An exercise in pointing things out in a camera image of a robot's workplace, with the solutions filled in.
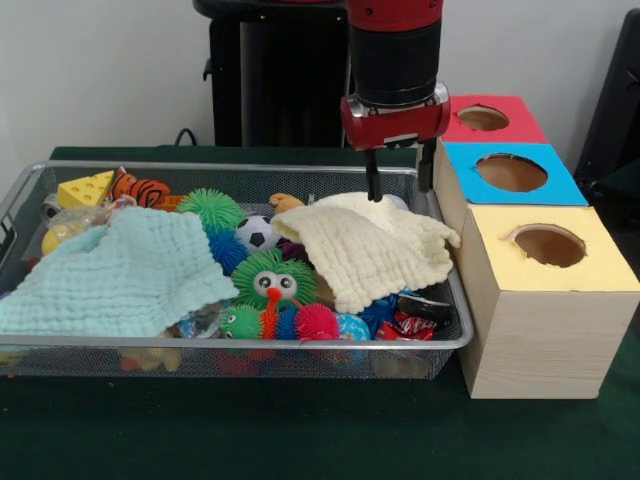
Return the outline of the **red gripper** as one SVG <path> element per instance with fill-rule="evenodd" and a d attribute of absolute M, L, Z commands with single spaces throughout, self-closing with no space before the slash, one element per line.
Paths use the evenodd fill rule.
<path fill-rule="evenodd" d="M 411 140 L 421 143 L 417 163 L 417 181 L 421 192 L 433 187 L 436 140 L 449 125 L 451 101 L 432 105 L 423 104 L 408 109 L 391 109 L 386 113 L 372 113 L 372 108 L 356 97 L 343 97 L 340 114 L 346 139 L 357 151 L 364 151 L 368 199 L 382 199 L 381 178 L 376 161 L 376 151 L 391 144 Z"/>

